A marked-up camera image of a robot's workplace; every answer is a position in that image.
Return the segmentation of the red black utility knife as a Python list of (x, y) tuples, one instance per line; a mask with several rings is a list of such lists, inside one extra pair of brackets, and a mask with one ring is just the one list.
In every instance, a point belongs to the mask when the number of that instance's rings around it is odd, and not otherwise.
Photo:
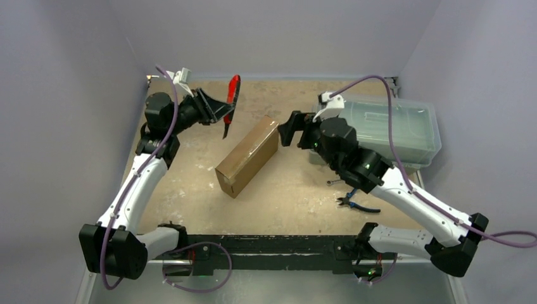
[[(241, 76), (238, 74), (235, 74), (228, 85), (228, 93), (227, 93), (227, 103), (232, 105), (233, 108), (236, 107), (236, 104), (238, 102), (239, 98), (239, 92), (241, 88)], [(232, 120), (234, 116), (234, 110), (232, 110), (230, 113), (228, 113), (224, 117), (224, 133), (222, 139), (225, 139), (228, 135)]]

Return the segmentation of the brown cardboard express box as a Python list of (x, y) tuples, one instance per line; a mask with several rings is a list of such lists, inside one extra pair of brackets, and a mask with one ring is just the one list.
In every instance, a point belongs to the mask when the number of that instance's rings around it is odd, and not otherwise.
[(279, 148), (279, 123), (264, 116), (218, 164), (215, 173), (221, 190), (237, 198)]

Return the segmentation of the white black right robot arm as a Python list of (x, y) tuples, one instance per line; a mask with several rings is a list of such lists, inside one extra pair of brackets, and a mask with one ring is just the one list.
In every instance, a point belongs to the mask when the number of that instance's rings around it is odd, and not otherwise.
[(315, 121), (313, 116), (293, 111), (277, 128), (281, 144), (289, 146), (294, 133), (300, 131), (298, 148), (313, 150), (345, 184), (389, 203), (422, 227), (396, 229), (367, 222), (350, 249), (365, 258), (382, 253), (421, 257), (448, 275), (466, 275), (488, 218), (450, 207), (409, 181), (391, 161), (361, 146), (356, 130), (345, 119)]

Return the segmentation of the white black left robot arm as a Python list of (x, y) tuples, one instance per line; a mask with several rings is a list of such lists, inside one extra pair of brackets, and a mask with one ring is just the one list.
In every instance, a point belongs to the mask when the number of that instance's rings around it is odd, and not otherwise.
[(107, 212), (95, 224), (83, 225), (79, 232), (89, 272), (137, 279), (148, 261), (164, 253), (174, 259), (187, 255), (185, 227), (160, 224), (155, 230), (138, 235), (141, 216), (179, 150), (178, 134), (194, 124), (210, 125), (220, 120), (224, 120), (224, 130), (228, 131), (238, 98), (237, 85), (228, 90), (225, 102), (209, 97), (201, 88), (191, 90), (182, 101), (165, 92), (146, 98), (146, 122), (141, 127), (127, 179)]

